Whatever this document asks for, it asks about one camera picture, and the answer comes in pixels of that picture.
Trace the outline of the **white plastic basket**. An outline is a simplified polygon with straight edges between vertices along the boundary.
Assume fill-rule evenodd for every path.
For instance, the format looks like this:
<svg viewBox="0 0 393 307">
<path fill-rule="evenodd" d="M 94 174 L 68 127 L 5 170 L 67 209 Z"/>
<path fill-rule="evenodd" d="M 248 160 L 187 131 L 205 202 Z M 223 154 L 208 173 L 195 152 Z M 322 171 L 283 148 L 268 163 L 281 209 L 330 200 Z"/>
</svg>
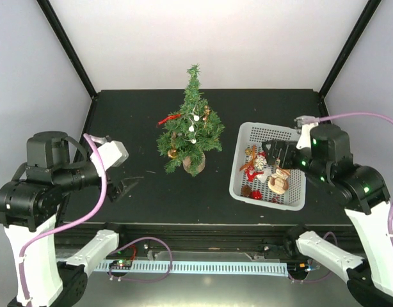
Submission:
<svg viewBox="0 0 393 307">
<path fill-rule="evenodd" d="M 305 205 L 306 190 L 305 175 L 299 170 L 290 170 L 291 176 L 288 179 L 289 189 L 280 196 L 282 202 L 281 205 L 268 202 L 268 200 L 273 196 L 273 193 L 269 191 L 267 187 L 265 189 L 261 189 L 262 192 L 269 193 L 265 196 L 265 201 L 252 200 L 241 195 L 242 186 L 247 184 L 245 174 L 239 170 L 246 162 L 245 149 L 256 145 L 257 149 L 262 151 L 262 142 L 273 139 L 297 141 L 299 139 L 299 135 L 294 129 L 265 123 L 246 122 L 240 126 L 230 176 L 230 195 L 236 200 L 252 205 L 278 210 L 299 211 Z"/>
</svg>

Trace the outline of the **gold bell ornament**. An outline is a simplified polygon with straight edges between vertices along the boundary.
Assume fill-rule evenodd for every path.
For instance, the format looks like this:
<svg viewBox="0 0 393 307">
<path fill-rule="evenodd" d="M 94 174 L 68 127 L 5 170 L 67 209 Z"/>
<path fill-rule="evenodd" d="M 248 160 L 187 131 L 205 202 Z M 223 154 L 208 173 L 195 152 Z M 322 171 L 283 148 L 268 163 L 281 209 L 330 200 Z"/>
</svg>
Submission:
<svg viewBox="0 0 393 307">
<path fill-rule="evenodd" d="M 178 156 L 178 152 L 177 152 L 177 150 L 175 148 L 171 148 L 168 151 L 167 155 L 169 156 L 169 158 L 175 159 Z"/>
</svg>

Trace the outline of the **gold star ornament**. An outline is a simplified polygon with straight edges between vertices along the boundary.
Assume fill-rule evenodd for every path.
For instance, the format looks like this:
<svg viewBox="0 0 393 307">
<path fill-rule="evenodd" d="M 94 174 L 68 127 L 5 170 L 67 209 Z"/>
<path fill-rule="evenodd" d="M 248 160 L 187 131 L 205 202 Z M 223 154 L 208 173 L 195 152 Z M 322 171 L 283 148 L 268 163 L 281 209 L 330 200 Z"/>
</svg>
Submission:
<svg viewBox="0 0 393 307">
<path fill-rule="evenodd" d="M 207 121 L 208 121 L 208 117 L 209 117 L 209 115 L 210 115 L 210 112 L 211 112 L 210 107 L 209 107 L 208 105 L 205 105 L 205 106 L 204 106 L 204 117 L 203 117 L 203 121 L 204 121 L 205 123 L 207 123 Z"/>
</svg>

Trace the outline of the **small green christmas tree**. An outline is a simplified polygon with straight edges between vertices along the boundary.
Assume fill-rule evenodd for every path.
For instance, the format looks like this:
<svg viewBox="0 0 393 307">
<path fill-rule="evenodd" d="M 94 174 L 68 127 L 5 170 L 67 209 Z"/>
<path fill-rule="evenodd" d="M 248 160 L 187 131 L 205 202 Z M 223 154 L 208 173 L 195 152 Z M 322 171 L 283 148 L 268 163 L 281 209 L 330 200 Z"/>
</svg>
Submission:
<svg viewBox="0 0 393 307">
<path fill-rule="evenodd" d="M 200 90 L 199 65 L 192 65 L 187 69 L 187 74 L 188 84 L 184 89 L 183 103 L 177 111 L 169 114 L 180 113 L 182 116 L 161 125 L 163 131 L 157 138 L 157 149 L 161 156 L 168 159 L 164 166 L 167 173 L 173 173 L 182 167 L 185 172 L 195 177 L 205 168 L 206 152 L 222 151 L 220 135 L 225 126 Z M 203 121 L 205 105 L 211 109 L 207 123 Z M 171 148 L 178 152 L 175 159 L 167 155 Z"/>
</svg>

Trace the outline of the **red ribbon bow ornament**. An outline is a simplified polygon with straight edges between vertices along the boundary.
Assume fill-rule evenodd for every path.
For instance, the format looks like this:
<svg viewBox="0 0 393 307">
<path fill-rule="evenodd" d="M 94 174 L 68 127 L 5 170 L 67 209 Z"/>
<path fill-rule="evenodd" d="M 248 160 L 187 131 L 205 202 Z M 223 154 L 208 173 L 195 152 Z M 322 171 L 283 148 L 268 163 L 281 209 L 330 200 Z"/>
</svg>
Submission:
<svg viewBox="0 0 393 307">
<path fill-rule="evenodd" d="M 177 114 L 171 114 L 169 116 L 167 116 L 166 118 L 162 119 L 161 121 L 159 121 L 156 125 L 156 127 L 159 127 L 161 125 L 164 125 L 166 122 L 172 121 L 172 120 L 176 120 L 178 118 L 180 118 L 182 115 L 180 113 Z"/>
</svg>

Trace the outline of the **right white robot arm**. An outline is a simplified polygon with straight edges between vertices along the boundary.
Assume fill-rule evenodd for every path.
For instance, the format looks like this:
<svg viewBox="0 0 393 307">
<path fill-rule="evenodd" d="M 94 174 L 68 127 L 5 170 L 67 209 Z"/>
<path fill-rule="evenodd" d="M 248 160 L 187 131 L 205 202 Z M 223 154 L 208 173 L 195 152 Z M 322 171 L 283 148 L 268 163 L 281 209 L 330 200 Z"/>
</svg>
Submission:
<svg viewBox="0 0 393 307">
<path fill-rule="evenodd" d="M 297 226 L 284 239 L 284 253 L 308 256 L 340 277 L 362 306 L 393 306 L 393 233 L 390 195 L 380 173 L 353 162 L 349 135 L 336 125 L 302 131 L 300 141 L 262 142 L 268 164 L 298 169 L 338 204 L 357 231 L 365 256 L 356 256 Z"/>
</svg>

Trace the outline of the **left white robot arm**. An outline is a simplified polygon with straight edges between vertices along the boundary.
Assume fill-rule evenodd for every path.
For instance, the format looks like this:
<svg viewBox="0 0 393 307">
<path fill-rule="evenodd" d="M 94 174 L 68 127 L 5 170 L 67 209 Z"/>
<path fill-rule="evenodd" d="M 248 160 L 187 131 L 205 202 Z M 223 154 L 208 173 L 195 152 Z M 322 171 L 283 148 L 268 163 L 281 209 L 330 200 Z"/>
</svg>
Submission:
<svg viewBox="0 0 393 307">
<path fill-rule="evenodd" d="M 97 204 L 81 224 L 93 217 L 106 198 L 117 200 L 126 191 L 113 185 L 109 168 L 129 156 L 123 143 L 86 135 L 87 147 L 65 132 L 39 132 L 26 143 L 27 159 L 0 188 L 0 223 L 16 265 L 18 291 L 11 306 L 73 306 L 83 296 L 88 278 L 111 252 L 122 255 L 129 239 L 115 229 L 99 230 L 83 248 L 57 261 L 54 236 L 68 230 L 57 226 L 58 209 L 75 191 L 98 187 Z"/>
</svg>

